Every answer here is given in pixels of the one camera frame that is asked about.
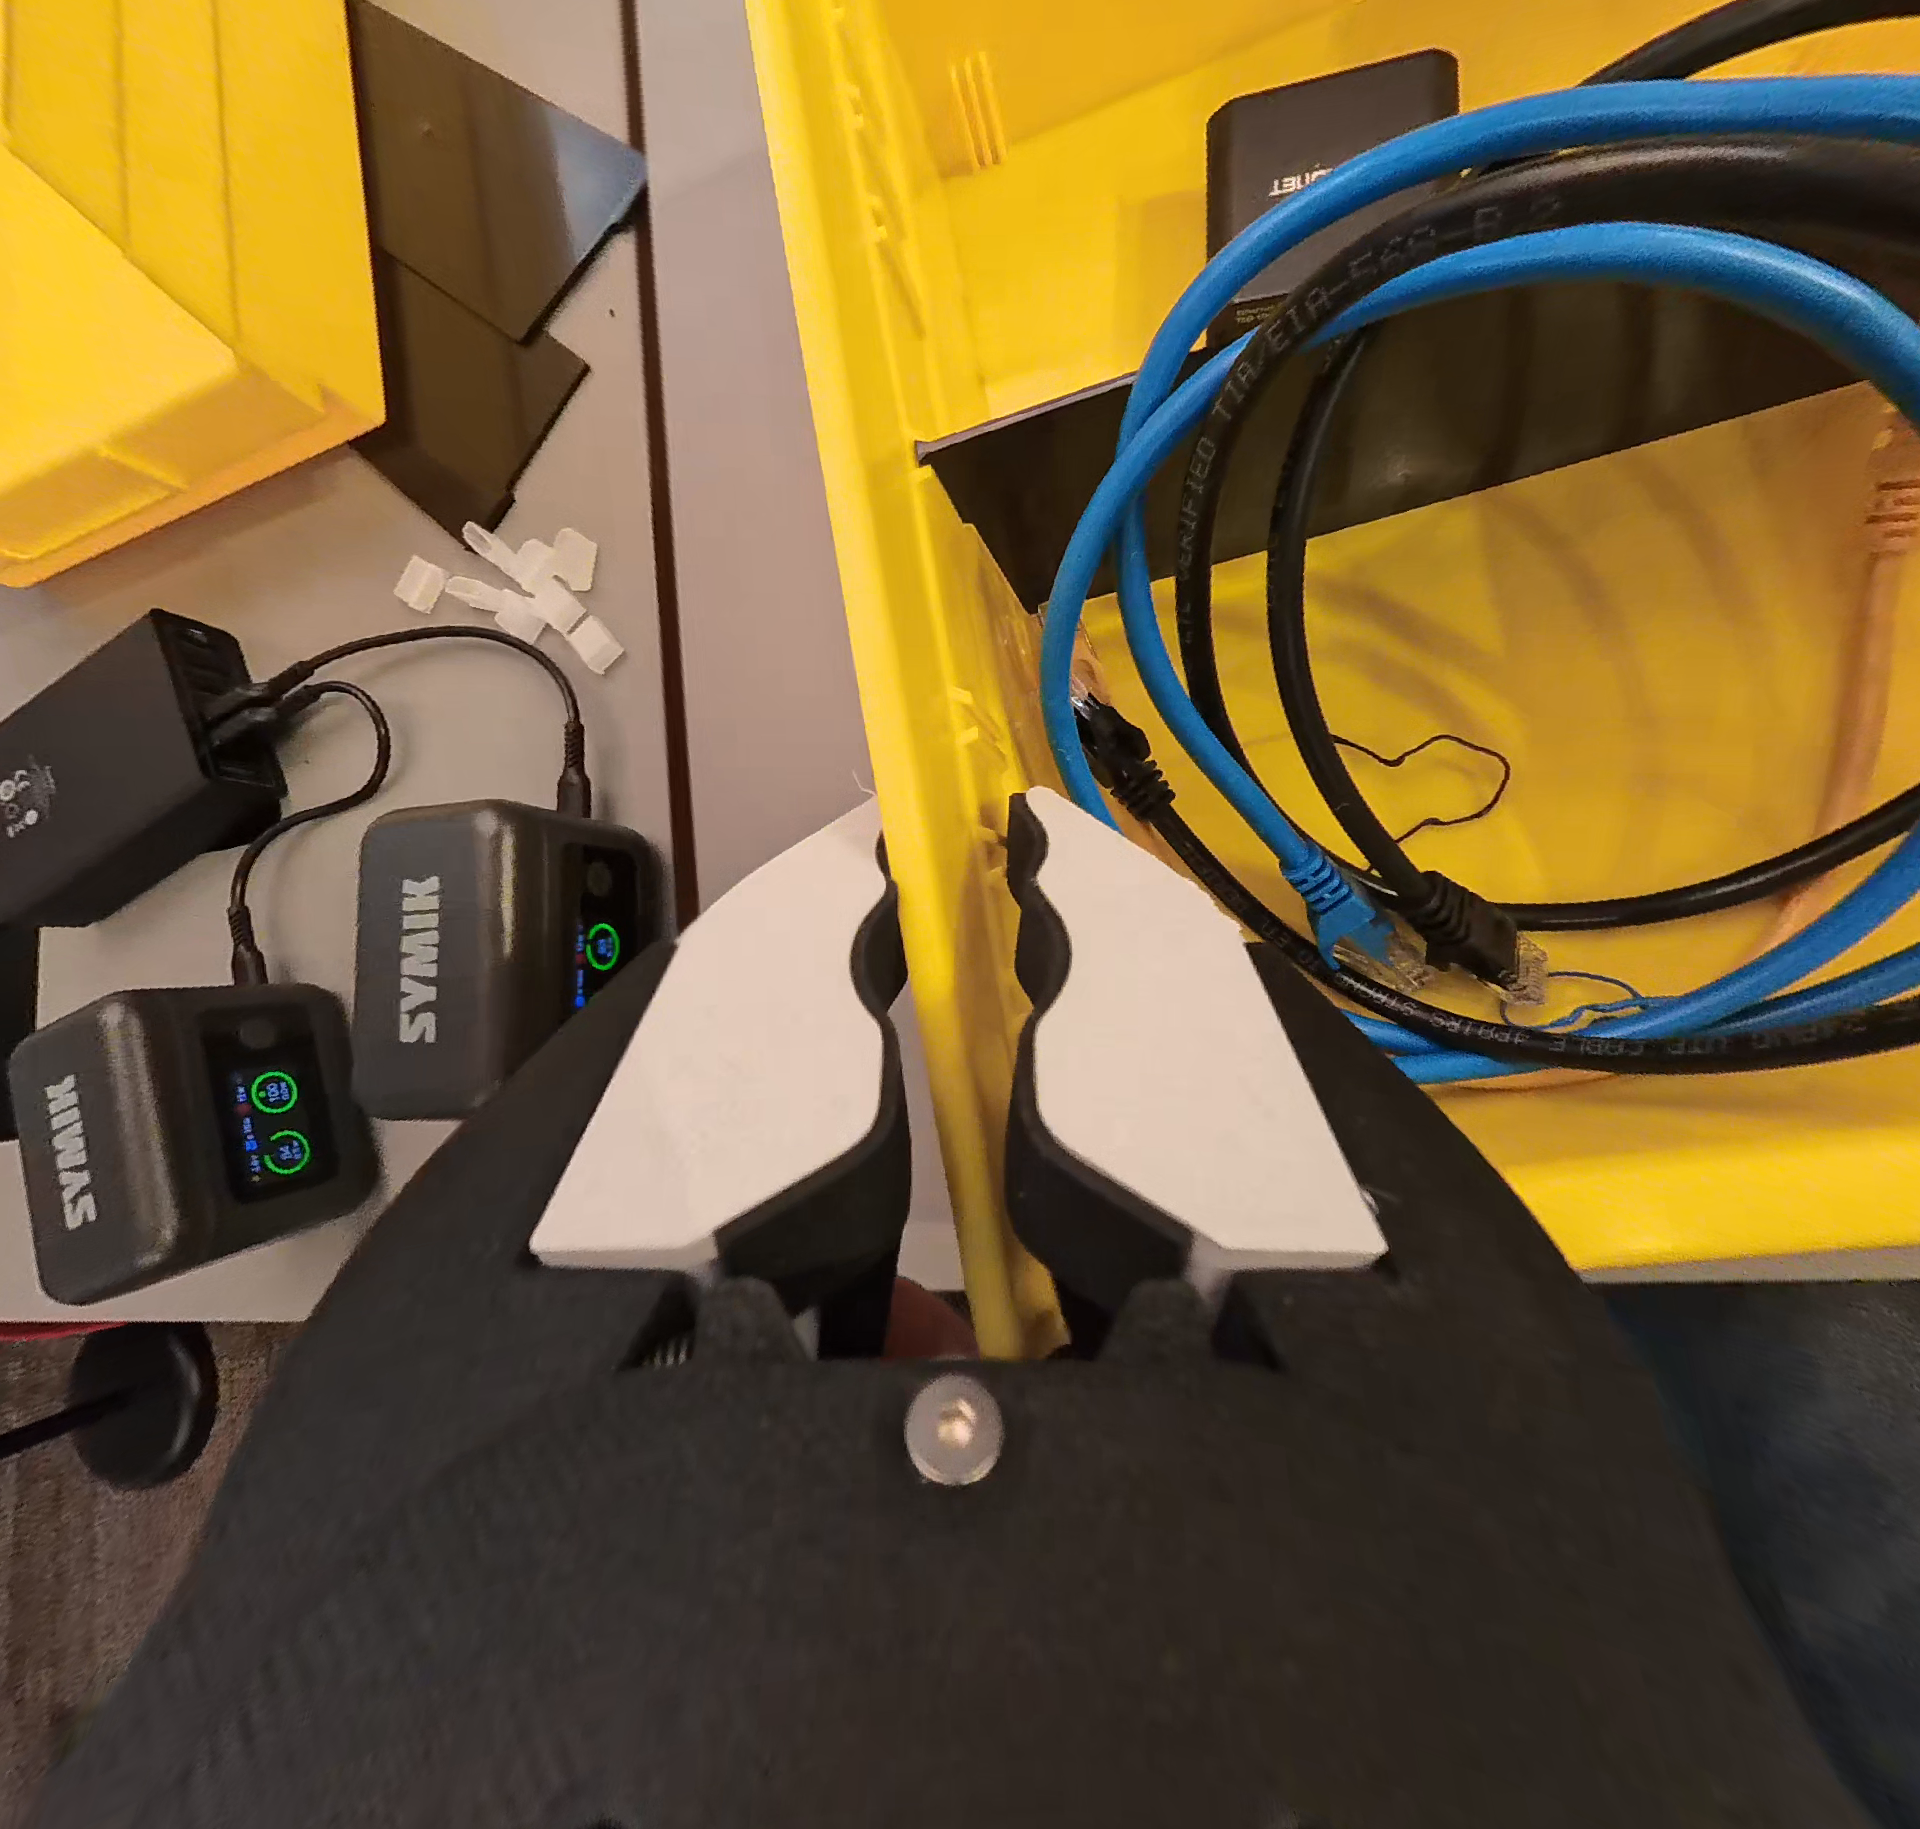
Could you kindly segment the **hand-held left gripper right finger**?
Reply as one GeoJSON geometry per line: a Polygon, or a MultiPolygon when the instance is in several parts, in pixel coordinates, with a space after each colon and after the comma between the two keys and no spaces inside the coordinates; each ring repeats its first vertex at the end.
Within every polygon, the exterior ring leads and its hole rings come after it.
{"type": "Polygon", "coordinates": [[[1380,1216],[1241,931],[1056,790],[1008,809],[1021,1027],[1004,1136],[1017,1241],[1062,1357],[1175,1286],[1228,1357],[1280,1357],[1289,1299],[1391,1293],[1380,1216]]]}

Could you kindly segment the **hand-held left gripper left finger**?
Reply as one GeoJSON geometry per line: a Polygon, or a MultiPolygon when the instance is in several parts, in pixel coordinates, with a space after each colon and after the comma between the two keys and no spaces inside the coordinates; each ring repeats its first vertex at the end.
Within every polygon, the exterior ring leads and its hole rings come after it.
{"type": "Polygon", "coordinates": [[[914,1180],[901,893],[868,798],[684,931],[531,1238],[544,1267],[758,1281],[886,1346],[914,1180]]]}

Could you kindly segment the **yellow plastic bin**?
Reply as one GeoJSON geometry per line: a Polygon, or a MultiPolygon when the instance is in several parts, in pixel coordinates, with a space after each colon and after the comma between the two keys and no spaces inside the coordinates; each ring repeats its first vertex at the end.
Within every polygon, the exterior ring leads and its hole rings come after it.
{"type": "Polygon", "coordinates": [[[346,0],[2,0],[2,583],[384,424],[346,0]]]}
{"type": "MultiPolygon", "coordinates": [[[[1124,377],[1206,261],[1204,129],[1428,47],[1466,108],[1566,89],[1724,0],[744,0],[877,797],[976,1330],[1062,1336],[1003,1145],[1028,1004],[1011,798],[1059,787],[1041,620],[916,444],[1124,377]]],[[[1503,749],[1422,848],[1489,897],[1712,874],[1813,833],[1860,593],[1865,386],[1313,547],[1334,724],[1503,749]]]]}

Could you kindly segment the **black network switch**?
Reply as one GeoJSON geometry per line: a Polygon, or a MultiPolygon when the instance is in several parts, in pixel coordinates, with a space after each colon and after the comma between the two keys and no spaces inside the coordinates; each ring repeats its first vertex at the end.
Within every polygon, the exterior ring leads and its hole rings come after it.
{"type": "MultiPolygon", "coordinates": [[[[1456,56],[1425,48],[1223,105],[1206,130],[1209,256],[1342,163],[1456,114],[1458,82],[1456,56]]],[[[1287,251],[1213,319],[1206,347],[1228,347],[1259,329],[1342,246],[1413,209],[1420,195],[1391,195],[1287,251]]]]}

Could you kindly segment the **pile of clear plug caps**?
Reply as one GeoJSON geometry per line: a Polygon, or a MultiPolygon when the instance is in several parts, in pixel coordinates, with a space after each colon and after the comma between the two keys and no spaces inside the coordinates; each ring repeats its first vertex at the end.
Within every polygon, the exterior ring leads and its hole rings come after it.
{"type": "Polygon", "coordinates": [[[595,539],[563,526],[552,539],[514,545],[480,520],[465,520],[459,541],[469,561],[456,568],[406,561],[393,591],[403,608],[433,617],[444,603],[459,604],[526,647],[552,635],[593,675],[626,659],[624,642],[591,607],[603,558],[595,539]]]}

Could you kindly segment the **black battery charger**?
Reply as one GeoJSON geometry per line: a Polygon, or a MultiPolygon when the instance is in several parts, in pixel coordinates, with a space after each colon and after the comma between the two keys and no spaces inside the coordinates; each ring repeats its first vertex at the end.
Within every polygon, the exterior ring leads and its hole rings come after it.
{"type": "Polygon", "coordinates": [[[381,1121],[452,1121],[669,935],[632,829],[480,801],[373,821],[356,873],[352,1085],[381,1121]]]}
{"type": "Polygon", "coordinates": [[[342,1000],[115,992],[9,1062],[37,1279],[80,1309],[359,1211],[378,1187],[342,1000]]]}

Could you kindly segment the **black stanchion pole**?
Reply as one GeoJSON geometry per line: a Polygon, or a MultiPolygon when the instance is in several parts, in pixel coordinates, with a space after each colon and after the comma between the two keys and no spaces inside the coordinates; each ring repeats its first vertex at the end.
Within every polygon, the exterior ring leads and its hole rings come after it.
{"type": "Polygon", "coordinates": [[[119,1324],[83,1335],[63,1407],[7,1429],[2,1460],[66,1442],[109,1489],[158,1489],[201,1460],[219,1412],[220,1369],[205,1324],[119,1324]]]}

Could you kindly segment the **person's blue jeans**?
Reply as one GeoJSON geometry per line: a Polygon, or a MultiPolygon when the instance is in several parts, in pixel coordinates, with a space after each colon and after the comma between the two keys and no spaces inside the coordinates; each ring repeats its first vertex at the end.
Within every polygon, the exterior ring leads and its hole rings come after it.
{"type": "Polygon", "coordinates": [[[1650,1371],[1841,1777],[1918,1824],[1917,1283],[1627,1284],[1650,1371]]]}

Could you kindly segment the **black power adapter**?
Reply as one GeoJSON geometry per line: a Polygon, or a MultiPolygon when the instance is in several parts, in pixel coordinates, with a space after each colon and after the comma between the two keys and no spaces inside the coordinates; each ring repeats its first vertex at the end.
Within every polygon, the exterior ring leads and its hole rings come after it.
{"type": "Polygon", "coordinates": [[[2,924],[83,928],[282,813],[276,741],[215,741],[252,685],[240,642],[152,611],[2,727],[2,924]]]}

